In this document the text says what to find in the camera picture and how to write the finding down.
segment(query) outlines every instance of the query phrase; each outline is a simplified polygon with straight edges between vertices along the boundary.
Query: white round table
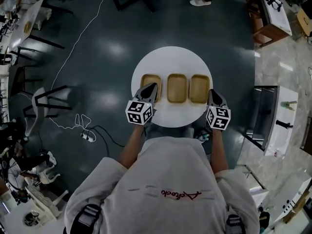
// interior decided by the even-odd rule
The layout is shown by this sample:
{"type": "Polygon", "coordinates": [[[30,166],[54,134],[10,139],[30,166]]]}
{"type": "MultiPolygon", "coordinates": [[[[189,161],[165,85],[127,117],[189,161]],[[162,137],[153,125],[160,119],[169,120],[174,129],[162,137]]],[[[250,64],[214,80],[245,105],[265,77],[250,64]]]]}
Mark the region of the white round table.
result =
{"type": "Polygon", "coordinates": [[[210,79],[210,89],[213,79],[204,61],[190,50],[180,47],[163,47],[148,53],[136,66],[132,75],[131,92],[134,96],[140,88],[141,78],[145,74],[158,75],[161,78],[161,97],[155,103],[157,110],[152,123],[162,127],[182,127],[197,120],[206,110],[206,104],[194,104],[189,99],[185,103],[173,104],[167,100],[168,75],[184,74],[190,84],[195,74],[206,75],[210,79]]]}

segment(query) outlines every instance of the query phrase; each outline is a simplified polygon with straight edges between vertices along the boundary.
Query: rectangular wooden tray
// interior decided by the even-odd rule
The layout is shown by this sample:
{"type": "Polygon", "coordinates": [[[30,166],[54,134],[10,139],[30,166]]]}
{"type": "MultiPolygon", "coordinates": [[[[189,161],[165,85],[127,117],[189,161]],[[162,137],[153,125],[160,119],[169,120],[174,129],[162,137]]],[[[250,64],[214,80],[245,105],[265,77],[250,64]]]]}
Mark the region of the rectangular wooden tray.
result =
{"type": "Polygon", "coordinates": [[[171,103],[184,103],[188,95],[187,78],[183,74],[170,74],[167,81],[167,99],[171,103]]]}
{"type": "Polygon", "coordinates": [[[208,76],[193,75],[190,82],[190,101],[192,103],[207,104],[210,89],[208,76]]]}
{"type": "Polygon", "coordinates": [[[161,78],[157,75],[151,75],[151,74],[145,74],[142,76],[142,79],[141,79],[141,86],[140,87],[143,87],[147,84],[150,84],[150,83],[157,83],[158,85],[158,90],[157,90],[157,96],[156,96],[156,100],[155,102],[158,102],[160,100],[160,96],[161,96],[161,78]]]}

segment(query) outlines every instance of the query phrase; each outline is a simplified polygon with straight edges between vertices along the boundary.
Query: gray sweatshirt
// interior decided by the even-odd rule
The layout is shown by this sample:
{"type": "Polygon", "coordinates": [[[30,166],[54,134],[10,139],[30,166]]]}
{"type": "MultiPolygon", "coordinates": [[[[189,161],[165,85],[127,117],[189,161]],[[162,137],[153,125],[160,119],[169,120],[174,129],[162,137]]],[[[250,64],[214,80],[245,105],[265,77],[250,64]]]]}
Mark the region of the gray sweatshirt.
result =
{"type": "Polygon", "coordinates": [[[246,234],[259,233],[244,175],[214,175],[197,139],[150,139],[129,170],[105,157],[68,201],[67,233],[93,203],[102,209],[94,234],[221,234],[229,214],[241,217],[246,234]]]}

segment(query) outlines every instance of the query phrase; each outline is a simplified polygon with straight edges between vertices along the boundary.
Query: white cable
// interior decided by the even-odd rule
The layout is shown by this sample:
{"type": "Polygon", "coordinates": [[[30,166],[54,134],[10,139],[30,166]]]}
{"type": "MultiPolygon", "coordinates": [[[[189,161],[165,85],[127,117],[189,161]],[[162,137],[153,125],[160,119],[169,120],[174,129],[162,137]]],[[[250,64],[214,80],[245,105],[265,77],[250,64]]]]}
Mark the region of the white cable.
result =
{"type": "Polygon", "coordinates": [[[57,76],[55,77],[55,79],[54,79],[54,81],[53,81],[51,90],[53,89],[54,83],[55,83],[55,81],[57,80],[57,78],[58,78],[58,76],[59,76],[59,73],[61,72],[61,70],[62,70],[63,67],[65,66],[65,64],[66,64],[67,60],[69,59],[69,57],[71,56],[71,54],[72,54],[72,52],[73,52],[73,50],[74,50],[76,44],[77,44],[77,43],[79,42],[79,40],[80,40],[82,34],[86,31],[86,29],[87,29],[87,28],[89,27],[89,25],[93,22],[93,20],[94,20],[95,18],[98,17],[99,11],[100,11],[100,9],[101,9],[101,6],[102,6],[103,1],[104,1],[104,0],[102,0],[102,2],[101,2],[100,5],[99,5],[98,11],[97,11],[97,15],[88,23],[87,27],[85,27],[85,29],[81,32],[81,34],[80,34],[78,40],[75,42],[75,44],[74,44],[74,46],[73,46],[73,49],[72,49],[72,51],[71,51],[70,54],[69,54],[68,58],[66,59],[66,61],[64,62],[63,66],[60,68],[60,70],[58,71],[57,76]]]}
{"type": "MultiPolygon", "coordinates": [[[[22,94],[22,93],[18,93],[18,95],[26,96],[27,99],[29,99],[29,100],[31,101],[31,99],[30,99],[27,95],[24,95],[24,94],[22,94]]],[[[75,127],[82,127],[84,130],[85,130],[85,129],[91,124],[91,122],[92,122],[92,120],[91,120],[89,117],[87,117],[86,115],[84,115],[84,114],[81,115],[81,122],[82,122],[82,125],[81,125],[81,123],[80,123],[80,115],[79,115],[79,114],[76,114],[76,117],[75,117],[75,125],[74,125],[73,127],[63,127],[63,126],[58,125],[54,120],[52,120],[52,121],[53,121],[58,127],[61,127],[61,128],[63,128],[63,129],[74,129],[75,127]],[[88,120],[90,120],[90,122],[89,122],[88,124],[86,124],[86,126],[84,126],[83,116],[85,116],[88,120]]],[[[89,131],[89,132],[93,133],[93,135],[94,135],[94,137],[95,137],[93,142],[95,142],[95,141],[97,140],[96,134],[95,134],[94,132],[92,132],[92,131],[89,131]]]]}

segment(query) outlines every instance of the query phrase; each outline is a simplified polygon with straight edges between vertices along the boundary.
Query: black and white marker cube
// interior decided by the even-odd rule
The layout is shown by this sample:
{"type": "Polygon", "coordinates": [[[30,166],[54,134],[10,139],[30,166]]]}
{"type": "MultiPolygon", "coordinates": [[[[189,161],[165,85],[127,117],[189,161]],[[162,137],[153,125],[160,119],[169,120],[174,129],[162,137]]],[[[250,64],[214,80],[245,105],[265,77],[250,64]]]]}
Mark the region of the black and white marker cube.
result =
{"type": "Polygon", "coordinates": [[[152,104],[130,100],[126,108],[126,115],[129,123],[144,125],[153,116],[152,104]]]}
{"type": "Polygon", "coordinates": [[[211,128],[225,130],[231,120],[231,110],[209,106],[206,120],[211,128]]]}

